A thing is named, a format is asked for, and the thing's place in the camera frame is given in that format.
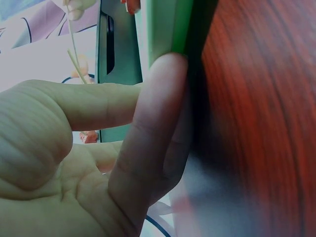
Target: green phone case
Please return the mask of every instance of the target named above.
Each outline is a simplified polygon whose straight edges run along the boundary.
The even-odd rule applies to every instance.
[[[160,56],[184,53],[193,0],[141,0],[135,14],[143,79]]]

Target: palm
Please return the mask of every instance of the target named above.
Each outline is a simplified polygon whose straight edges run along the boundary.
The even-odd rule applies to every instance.
[[[188,155],[188,111],[179,120],[186,69],[183,57],[163,57],[151,69],[158,79],[141,93],[139,86],[39,81],[2,93],[0,236],[138,235]],[[72,131],[132,119],[123,143],[72,145]]]

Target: stick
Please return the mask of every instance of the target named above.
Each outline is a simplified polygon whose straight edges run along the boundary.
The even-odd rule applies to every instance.
[[[67,5],[67,11],[68,11],[68,13],[67,13],[68,30],[69,30],[69,34],[70,34],[70,36],[71,36],[71,40],[72,40],[72,42],[73,42],[73,47],[74,47],[76,62],[77,62],[77,65],[80,67],[79,60],[78,60],[78,55],[77,55],[77,50],[76,50],[76,45],[75,45],[75,40],[74,40],[74,32],[73,32],[73,30],[72,30],[72,28],[71,28],[71,21],[70,21],[70,19],[69,19],[69,12],[70,12],[70,11],[69,11],[68,5]]]
[[[68,55],[69,55],[69,57],[70,57],[70,59],[71,59],[73,65],[74,65],[75,69],[77,70],[77,73],[78,73],[80,79],[82,80],[83,84],[87,84],[86,80],[84,79],[84,77],[83,77],[83,75],[82,75],[82,73],[81,73],[81,71],[80,71],[79,65],[76,63],[76,61],[75,61],[73,55],[72,55],[71,52],[70,52],[70,49],[68,49],[67,52],[68,52]]]

